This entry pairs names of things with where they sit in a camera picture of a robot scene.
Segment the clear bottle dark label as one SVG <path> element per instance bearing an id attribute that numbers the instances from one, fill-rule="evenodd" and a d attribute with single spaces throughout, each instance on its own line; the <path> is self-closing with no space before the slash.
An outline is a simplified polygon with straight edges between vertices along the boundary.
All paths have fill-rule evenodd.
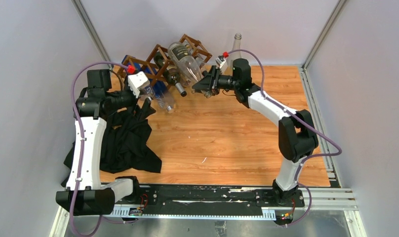
<path id="1" fill-rule="evenodd" d="M 242 35 L 240 33 L 236 33 L 234 35 L 234 43 L 232 48 L 232 53 L 230 54 L 230 62 L 232 63 L 234 60 L 241 58 L 241 52 L 239 51 L 241 45 Z"/>
<path id="2" fill-rule="evenodd" d="M 185 45 L 176 41 L 168 47 L 168 55 L 184 77 L 185 85 L 192 93 L 192 86 L 202 79 L 199 64 Z"/>

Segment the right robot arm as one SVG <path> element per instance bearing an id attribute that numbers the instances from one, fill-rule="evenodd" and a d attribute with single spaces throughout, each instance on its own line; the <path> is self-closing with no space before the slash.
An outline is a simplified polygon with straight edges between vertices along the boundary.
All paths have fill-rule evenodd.
<path id="1" fill-rule="evenodd" d="M 268 201 L 277 206 L 293 204 L 298 193 L 297 180 L 302 162 L 319 145 L 310 112 L 288 108 L 262 91 L 253 83 L 251 66 L 246 59 L 233 62 L 230 76 L 223 75 L 217 66 L 212 66 L 208 72 L 202 73 L 202 79 L 192 88 L 211 95 L 217 95 L 220 90 L 233 91 L 241 104 L 259 112 L 277 126 L 279 151 L 283 157 L 280 172 L 273 181 L 272 189 L 266 195 L 258 194 L 257 199 L 259 203 Z"/>

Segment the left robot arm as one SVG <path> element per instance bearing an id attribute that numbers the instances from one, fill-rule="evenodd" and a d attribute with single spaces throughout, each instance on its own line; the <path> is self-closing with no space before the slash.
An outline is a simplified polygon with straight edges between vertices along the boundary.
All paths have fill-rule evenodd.
<path id="1" fill-rule="evenodd" d="M 110 71 L 87 71 L 87 88 L 75 100 L 77 112 L 76 144 L 71 173 L 56 202 L 72 216 L 109 215 L 115 204 L 126 200 L 140 203 L 141 190 L 135 176 L 119 177 L 102 185 L 100 181 L 101 146 L 107 117 L 113 112 L 136 105 L 143 88 L 150 84 L 144 72 L 130 68 L 122 91 L 112 88 Z"/>

